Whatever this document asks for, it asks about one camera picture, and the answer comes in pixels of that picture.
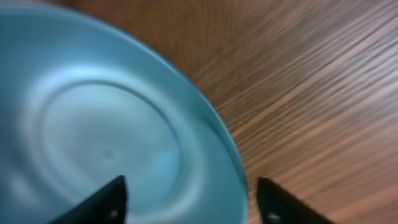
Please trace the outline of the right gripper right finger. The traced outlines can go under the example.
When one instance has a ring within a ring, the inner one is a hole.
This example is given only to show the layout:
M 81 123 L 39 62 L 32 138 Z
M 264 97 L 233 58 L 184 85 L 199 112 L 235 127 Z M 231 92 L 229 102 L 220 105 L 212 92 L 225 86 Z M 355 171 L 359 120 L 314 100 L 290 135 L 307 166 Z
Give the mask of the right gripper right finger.
M 334 224 L 269 178 L 258 178 L 256 199 L 264 224 Z

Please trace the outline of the dark blue plate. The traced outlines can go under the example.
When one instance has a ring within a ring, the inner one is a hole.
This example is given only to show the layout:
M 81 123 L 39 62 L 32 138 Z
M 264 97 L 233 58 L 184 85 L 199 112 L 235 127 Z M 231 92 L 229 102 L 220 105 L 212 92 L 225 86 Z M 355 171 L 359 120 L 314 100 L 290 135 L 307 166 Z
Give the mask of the dark blue plate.
M 214 107 L 126 33 L 1 4 L 1 222 L 48 223 L 118 175 L 128 223 L 244 223 L 238 149 Z

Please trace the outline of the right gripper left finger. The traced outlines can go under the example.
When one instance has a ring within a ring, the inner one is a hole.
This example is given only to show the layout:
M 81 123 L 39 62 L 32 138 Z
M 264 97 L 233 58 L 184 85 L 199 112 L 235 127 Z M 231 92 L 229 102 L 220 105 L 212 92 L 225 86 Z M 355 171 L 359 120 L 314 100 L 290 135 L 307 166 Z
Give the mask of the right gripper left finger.
M 125 224 L 127 203 L 126 178 L 119 175 L 50 224 Z

